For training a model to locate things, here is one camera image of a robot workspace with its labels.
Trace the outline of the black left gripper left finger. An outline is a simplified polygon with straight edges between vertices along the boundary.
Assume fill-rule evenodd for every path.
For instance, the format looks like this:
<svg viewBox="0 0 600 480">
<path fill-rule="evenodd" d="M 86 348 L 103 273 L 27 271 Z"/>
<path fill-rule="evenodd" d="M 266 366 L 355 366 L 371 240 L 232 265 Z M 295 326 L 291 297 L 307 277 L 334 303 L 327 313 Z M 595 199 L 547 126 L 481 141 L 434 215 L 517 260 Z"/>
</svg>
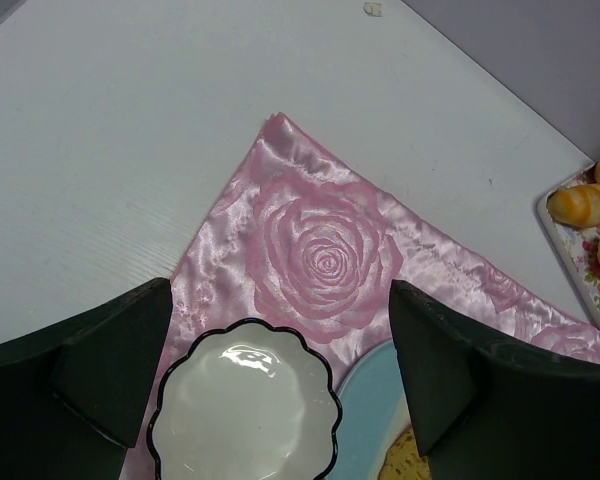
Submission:
<svg viewBox="0 0 600 480">
<path fill-rule="evenodd" d="M 0 479 L 116 479 L 135 447 L 172 313 L 155 278 L 0 344 Z"/>
</svg>

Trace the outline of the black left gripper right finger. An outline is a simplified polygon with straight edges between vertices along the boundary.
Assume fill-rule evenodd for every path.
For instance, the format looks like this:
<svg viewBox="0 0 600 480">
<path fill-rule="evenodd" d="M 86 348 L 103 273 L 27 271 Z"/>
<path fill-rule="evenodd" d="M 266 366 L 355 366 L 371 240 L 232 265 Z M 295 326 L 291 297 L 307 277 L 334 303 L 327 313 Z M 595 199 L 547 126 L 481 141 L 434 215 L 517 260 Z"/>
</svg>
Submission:
<svg viewBox="0 0 600 480">
<path fill-rule="evenodd" d="M 600 365 L 517 340 L 392 283 L 389 320 L 436 479 L 600 479 Z"/>
</svg>

